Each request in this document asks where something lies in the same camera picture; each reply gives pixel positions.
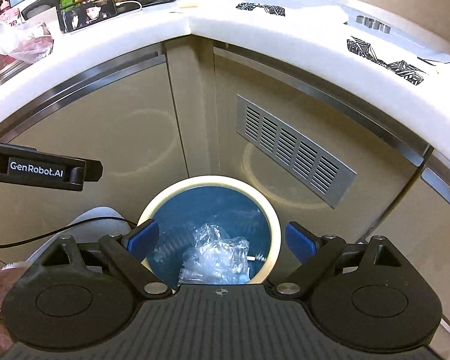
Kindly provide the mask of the clear plastic wrapper trash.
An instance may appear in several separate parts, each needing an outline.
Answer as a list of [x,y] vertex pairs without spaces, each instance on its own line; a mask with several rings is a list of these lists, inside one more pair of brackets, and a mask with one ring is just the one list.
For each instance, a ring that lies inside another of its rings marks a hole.
[[195,245],[184,252],[179,284],[236,285],[250,281],[249,242],[204,224],[193,233]]

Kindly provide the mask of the white shoe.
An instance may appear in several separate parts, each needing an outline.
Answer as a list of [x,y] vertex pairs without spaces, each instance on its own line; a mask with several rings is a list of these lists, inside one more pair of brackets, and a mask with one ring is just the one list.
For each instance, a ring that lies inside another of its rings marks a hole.
[[134,225],[130,225],[113,208],[98,206],[75,218],[69,228],[63,230],[44,242],[26,263],[33,263],[59,236],[71,235],[77,243],[97,242],[102,236],[120,233],[128,234]]

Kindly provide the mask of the metal cabinet vent grille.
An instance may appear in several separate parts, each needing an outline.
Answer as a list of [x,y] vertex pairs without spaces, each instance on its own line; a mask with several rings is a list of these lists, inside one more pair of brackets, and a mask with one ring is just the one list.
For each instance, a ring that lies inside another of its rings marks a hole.
[[241,95],[236,96],[235,130],[331,208],[355,181],[351,167]]

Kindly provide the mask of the blue bin with cream rim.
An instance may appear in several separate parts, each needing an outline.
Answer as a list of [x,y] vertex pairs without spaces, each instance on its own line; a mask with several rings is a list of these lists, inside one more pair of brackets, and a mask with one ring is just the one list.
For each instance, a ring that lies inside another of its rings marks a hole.
[[145,207],[139,223],[148,219],[157,221],[160,235],[142,264],[173,289],[183,255],[195,243],[194,231],[206,224],[249,242],[250,284],[265,282],[279,257],[280,221],[272,204],[251,185],[231,177],[202,175],[167,187]]

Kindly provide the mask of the pink plastic bag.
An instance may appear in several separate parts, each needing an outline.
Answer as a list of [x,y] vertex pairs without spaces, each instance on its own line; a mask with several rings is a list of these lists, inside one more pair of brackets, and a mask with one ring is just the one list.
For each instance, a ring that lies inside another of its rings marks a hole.
[[11,26],[0,21],[0,55],[33,64],[48,56],[54,39],[44,22]]

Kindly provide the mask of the black smartphone with video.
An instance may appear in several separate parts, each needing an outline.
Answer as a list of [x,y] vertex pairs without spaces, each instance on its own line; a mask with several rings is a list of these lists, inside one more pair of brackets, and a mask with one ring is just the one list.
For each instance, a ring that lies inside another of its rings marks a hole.
[[66,11],[62,17],[63,33],[71,33],[90,25],[116,16],[117,9],[113,0],[97,0],[86,2]]

